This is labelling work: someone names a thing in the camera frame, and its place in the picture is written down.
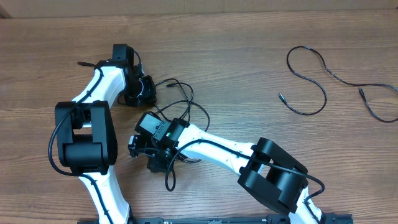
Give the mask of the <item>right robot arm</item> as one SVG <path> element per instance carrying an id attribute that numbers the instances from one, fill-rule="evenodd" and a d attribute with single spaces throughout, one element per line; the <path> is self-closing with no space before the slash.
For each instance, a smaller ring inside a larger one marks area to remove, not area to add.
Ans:
<path id="1" fill-rule="evenodd" d="M 160 119 L 151 112 L 142 115 L 131 136 L 132 157 L 145 154 L 148 169 L 175 177 L 179 159 L 199 159 L 230 170 L 238 184 L 267 208 L 287 215 L 291 223 L 324 223 L 322 211 L 314 206 L 308 182 L 317 181 L 307 168 L 270 139 L 257 143 L 230 141 L 196 125 L 175 118 Z"/>

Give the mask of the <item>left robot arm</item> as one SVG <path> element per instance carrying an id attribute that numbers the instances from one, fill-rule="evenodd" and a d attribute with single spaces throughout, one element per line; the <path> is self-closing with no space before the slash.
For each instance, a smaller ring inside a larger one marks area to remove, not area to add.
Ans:
<path id="1" fill-rule="evenodd" d="M 154 82 L 134 61 L 138 56 L 132 47 L 115 44 L 110 59 L 81 62 L 93 68 L 92 80 L 74 99 L 55 106 L 49 162 L 58 173 L 83 182 L 98 212 L 96 223 L 135 223 L 114 169 L 118 142 L 111 107 L 119 98 L 130 107 L 155 103 Z"/>

